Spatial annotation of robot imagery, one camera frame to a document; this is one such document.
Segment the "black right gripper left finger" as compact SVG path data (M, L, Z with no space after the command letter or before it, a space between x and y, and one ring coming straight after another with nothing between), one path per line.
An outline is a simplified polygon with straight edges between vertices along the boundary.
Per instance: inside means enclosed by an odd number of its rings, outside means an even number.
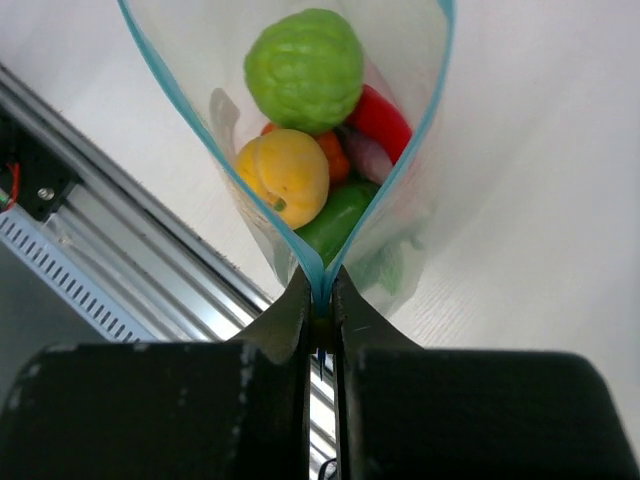
M305 479L310 286L233 338L51 346L1 414L5 479Z

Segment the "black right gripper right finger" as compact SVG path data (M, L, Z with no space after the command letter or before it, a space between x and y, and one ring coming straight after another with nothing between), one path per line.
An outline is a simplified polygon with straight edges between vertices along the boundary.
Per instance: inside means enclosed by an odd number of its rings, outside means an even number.
M610 390L569 352L426 349L332 288L343 479L635 479Z

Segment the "dark green toy bell pepper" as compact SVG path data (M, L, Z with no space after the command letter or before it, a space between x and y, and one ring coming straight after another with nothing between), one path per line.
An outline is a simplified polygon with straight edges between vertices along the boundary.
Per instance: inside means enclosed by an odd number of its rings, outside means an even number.
M358 181L332 191L318 215L295 230L328 267L377 194L379 186Z

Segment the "yellow toy lemon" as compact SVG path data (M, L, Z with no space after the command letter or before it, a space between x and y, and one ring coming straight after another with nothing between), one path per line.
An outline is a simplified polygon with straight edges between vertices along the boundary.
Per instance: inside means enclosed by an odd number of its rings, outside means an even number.
M293 230L310 223L329 195L324 152L296 130L276 129L248 142L236 156L235 171Z

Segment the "orange toy pumpkin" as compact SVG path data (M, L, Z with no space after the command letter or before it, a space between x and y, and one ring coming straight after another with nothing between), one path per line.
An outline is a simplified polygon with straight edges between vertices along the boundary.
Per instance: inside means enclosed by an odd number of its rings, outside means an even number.
M259 178L279 192L296 190L324 193L344 183L350 163L337 135L307 134L272 126L245 145L253 148Z

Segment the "purple toy eggplant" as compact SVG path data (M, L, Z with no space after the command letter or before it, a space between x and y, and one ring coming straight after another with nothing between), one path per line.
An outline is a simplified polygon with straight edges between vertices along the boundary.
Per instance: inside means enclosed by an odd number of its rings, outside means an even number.
M391 159L382 146L351 127L340 126L337 134L357 172L366 180L382 186L393 169Z

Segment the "red toy chili pepper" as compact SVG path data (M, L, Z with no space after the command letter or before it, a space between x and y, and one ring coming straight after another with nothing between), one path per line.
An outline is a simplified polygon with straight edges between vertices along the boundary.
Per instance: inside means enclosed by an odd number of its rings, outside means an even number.
M377 142L393 166L413 136L403 114L370 85L363 86L360 99L345 124Z

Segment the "clear zip bag teal zipper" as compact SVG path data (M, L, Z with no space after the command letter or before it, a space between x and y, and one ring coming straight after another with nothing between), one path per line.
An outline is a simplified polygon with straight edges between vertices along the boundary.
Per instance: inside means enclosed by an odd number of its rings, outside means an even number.
M123 1L148 67L217 160L282 284L346 270L384 314L415 291L451 1Z

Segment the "light green toy fruit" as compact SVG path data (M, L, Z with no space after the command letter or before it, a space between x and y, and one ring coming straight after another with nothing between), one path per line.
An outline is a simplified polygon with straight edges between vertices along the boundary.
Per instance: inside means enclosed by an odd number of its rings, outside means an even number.
M364 87L364 52L338 13L308 8L266 27L243 63L256 106L277 126L321 134L355 109Z

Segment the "light green toy pepper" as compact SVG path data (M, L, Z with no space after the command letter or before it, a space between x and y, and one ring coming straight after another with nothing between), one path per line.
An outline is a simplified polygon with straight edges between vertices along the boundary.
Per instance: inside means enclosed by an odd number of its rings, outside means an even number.
M351 280L361 292L379 285L389 295L397 295L402 286L405 261L402 247L408 245L422 251L424 241L420 239L425 225L414 223L395 233L372 253L363 255L347 268Z

